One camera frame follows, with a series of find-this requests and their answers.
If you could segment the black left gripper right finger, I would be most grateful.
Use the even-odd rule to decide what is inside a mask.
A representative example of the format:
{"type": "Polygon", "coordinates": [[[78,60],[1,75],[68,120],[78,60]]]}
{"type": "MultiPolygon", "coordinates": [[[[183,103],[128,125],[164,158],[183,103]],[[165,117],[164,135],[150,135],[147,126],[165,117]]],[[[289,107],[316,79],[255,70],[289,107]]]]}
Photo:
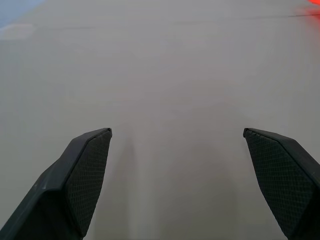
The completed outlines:
{"type": "Polygon", "coordinates": [[[320,240],[320,164],[294,139],[245,128],[257,182],[288,240],[320,240]]]}

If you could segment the red object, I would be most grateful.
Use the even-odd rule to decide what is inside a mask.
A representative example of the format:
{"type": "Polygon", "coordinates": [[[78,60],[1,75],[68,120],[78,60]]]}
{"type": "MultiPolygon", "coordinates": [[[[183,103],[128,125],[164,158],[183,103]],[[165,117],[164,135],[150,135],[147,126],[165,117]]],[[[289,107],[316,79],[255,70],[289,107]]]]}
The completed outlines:
{"type": "Polygon", "coordinates": [[[309,8],[307,12],[312,16],[320,17],[320,0],[308,0],[308,1],[313,5],[313,7],[309,8]]]}

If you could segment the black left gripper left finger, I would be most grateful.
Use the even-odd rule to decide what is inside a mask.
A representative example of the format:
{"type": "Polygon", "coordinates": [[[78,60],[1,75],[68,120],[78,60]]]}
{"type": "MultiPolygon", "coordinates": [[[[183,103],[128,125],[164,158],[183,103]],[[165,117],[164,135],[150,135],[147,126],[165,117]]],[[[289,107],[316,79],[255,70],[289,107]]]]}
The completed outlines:
{"type": "Polygon", "coordinates": [[[110,128],[74,138],[0,229],[0,240],[83,240],[105,176],[110,128]]]}

